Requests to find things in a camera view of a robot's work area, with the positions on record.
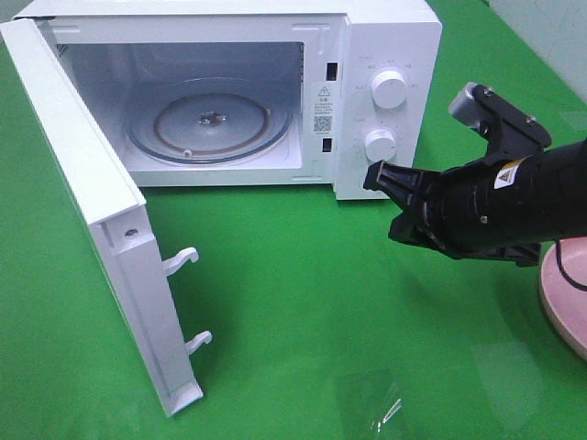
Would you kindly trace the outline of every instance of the microwave door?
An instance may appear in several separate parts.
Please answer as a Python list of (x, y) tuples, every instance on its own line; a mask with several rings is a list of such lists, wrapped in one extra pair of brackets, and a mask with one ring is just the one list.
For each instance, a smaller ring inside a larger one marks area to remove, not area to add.
[(0, 26), (72, 199), (87, 225), (113, 294), (171, 415), (202, 397), (189, 355), (209, 332), (184, 342), (167, 277), (197, 252), (161, 260), (145, 199), (30, 19)]

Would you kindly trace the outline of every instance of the timer knob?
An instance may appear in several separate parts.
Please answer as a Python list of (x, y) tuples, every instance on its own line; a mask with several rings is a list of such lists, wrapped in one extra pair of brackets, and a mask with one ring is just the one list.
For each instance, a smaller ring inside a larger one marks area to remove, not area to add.
[(374, 130), (365, 138), (365, 153), (371, 162), (390, 160), (395, 150), (395, 138), (389, 130)]
[(394, 70), (382, 71), (371, 81), (373, 101), (381, 108), (394, 108), (405, 101), (407, 84), (404, 76)]

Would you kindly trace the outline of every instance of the cable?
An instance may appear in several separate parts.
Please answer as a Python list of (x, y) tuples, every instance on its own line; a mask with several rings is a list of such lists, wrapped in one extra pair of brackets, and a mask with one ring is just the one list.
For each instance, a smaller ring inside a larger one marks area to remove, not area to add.
[(562, 256), (561, 256), (562, 251), (561, 251), (560, 240), (555, 241), (555, 246), (557, 247), (557, 249), (556, 249), (557, 250), (557, 264), (559, 265), (559, 270), (560, 270), (560, 274), (562, 275), (562, 278), (564, 278), (567, 281), (567, 283), (570, 284), (575, 289), (579, 289), (580, 291), (587, 292), (587, 285), (581, 284), (580, 282), (577, 282), (576, 280), (571, 278), (570, 275), (565, 270), (565, 268), (562, 267)]

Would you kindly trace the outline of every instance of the table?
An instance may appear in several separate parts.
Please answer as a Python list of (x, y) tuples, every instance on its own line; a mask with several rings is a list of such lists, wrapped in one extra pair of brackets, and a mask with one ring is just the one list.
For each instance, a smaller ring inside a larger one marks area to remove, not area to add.
[[(584, 103), (484, 2), (430, 4), (444, 33), (416, 166), (484, 153), (447, 113), (467, 81), (555, 145), (585, 138)], [(165, 418), (4, 46), (0, 72), (0, 438), (587, 435), (587, 364), (537, 268), (403, 247), (391, 202), (326, 186), (143, 192), (162, 255), (201, 255), (170, 278), (183, 331), (215, 336), (193, 356), (205, 397)]]

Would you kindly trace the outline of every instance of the microwave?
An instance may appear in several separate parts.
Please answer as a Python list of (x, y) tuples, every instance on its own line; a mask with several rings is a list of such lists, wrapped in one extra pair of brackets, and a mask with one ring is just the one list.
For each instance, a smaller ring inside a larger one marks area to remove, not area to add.
[(164, 411), (203, 393), (138, 187), (331, 184), (411, 166), (441, 24), (424, 0), (35, 0), (0, 25)]

